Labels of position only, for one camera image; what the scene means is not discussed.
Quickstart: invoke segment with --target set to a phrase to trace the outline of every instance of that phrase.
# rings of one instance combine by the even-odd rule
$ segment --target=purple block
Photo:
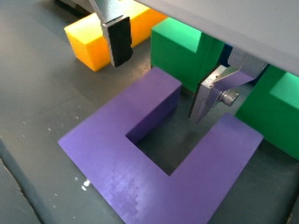
[[[60,140],[127,224],[207,223],[262,141],[224,115],[168,176],[134,143],[174,110],[179,91],[154,68]]]

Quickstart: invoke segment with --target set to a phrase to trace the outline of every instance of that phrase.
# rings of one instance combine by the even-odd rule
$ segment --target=gray panel
[[[136,0],[299,75],[299,2]]]

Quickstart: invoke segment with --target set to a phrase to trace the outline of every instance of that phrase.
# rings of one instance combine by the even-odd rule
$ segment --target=yellow block
[[[131,18],[132,46],[136,46],[150,38],[152,27],[166,19],[166,15],[132,0],[123,0],[122,4]],[[103,37],[96,13],[68,25],[64,30],[79,60],[94,71],[108,65],[108,42]]]

